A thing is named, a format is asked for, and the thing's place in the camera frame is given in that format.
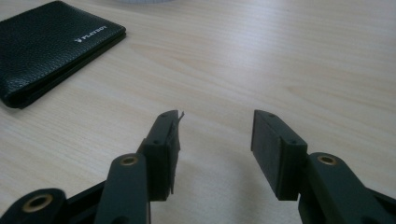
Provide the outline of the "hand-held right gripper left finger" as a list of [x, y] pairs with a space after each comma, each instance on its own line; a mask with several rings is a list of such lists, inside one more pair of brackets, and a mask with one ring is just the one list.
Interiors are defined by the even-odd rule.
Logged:
[[164, 202], [174, 193], [180, 151], [178, 126], [182, 117], [177, 110], [161, 113], [137, 150], [146, 158], [151, 202]]

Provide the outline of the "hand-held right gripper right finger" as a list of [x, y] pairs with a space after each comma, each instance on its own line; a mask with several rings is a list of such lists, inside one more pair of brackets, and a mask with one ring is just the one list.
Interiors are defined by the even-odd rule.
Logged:
[[251, 151], [280, 201], [296, 201], [307, 143], [280, 117], [255, 110]]

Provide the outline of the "black leather wallet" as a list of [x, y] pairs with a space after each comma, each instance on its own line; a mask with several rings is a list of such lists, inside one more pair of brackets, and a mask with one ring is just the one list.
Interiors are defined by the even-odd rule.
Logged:
[[0, 100], [30, 105], [125, 35], [123, 26], [62, 1], [0, 21]]

